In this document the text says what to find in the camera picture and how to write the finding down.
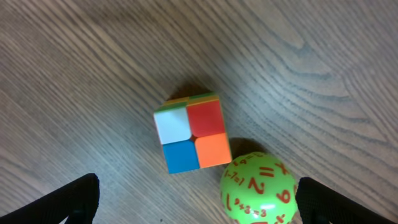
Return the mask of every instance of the toy cube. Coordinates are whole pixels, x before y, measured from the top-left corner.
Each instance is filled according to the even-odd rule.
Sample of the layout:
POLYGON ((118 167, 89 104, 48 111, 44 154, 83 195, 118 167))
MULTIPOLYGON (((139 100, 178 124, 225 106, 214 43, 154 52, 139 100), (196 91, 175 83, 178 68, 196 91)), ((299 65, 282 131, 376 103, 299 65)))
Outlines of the toy cube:
POLYGON ((154 119, 169 173, 231 162, 220 99, 214 93, 166 101, 154 119))

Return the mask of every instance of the white square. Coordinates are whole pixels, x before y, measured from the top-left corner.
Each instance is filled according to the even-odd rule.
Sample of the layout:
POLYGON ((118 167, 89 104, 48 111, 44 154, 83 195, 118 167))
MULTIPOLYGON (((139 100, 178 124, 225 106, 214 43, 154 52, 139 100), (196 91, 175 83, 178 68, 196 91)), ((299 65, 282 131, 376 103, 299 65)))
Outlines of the white square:
POLYGON ((191 138, 186 107, 156 112, 154 119, 160 143, 168 144, 191 138))

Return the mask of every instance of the red square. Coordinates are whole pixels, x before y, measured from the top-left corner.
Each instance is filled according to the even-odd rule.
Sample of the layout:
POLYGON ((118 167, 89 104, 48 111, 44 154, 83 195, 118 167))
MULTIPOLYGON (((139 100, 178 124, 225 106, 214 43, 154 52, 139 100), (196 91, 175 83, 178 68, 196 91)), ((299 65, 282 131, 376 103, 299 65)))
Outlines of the red square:
POLYGON ((199 138, 225 132, 219 100, 187 106, 187 113, 194 136, 199 138))

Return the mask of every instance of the ball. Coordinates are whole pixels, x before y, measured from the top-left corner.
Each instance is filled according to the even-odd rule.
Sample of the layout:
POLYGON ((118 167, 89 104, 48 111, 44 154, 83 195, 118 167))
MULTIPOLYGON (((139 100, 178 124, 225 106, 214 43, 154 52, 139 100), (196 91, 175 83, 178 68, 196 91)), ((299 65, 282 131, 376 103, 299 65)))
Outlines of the ball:
POLYGON ((263 152, 234 159, 220 183, 225 212, 239 224, 291 222, 297 211, 297 187, 291 171, 263 152))

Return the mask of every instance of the wooden surface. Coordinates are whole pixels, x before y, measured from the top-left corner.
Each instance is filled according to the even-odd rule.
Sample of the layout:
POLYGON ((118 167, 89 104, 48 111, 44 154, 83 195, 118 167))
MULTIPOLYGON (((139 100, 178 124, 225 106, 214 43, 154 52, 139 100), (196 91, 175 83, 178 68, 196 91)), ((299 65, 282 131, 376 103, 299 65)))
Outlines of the wooden surface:
POLYGON ((398 222, 398 3, 0 1, 0 215, 88 172, 95 223, 231 223, 223 166, 168 175, 152 112, 220 94, 252 139, 398 222))

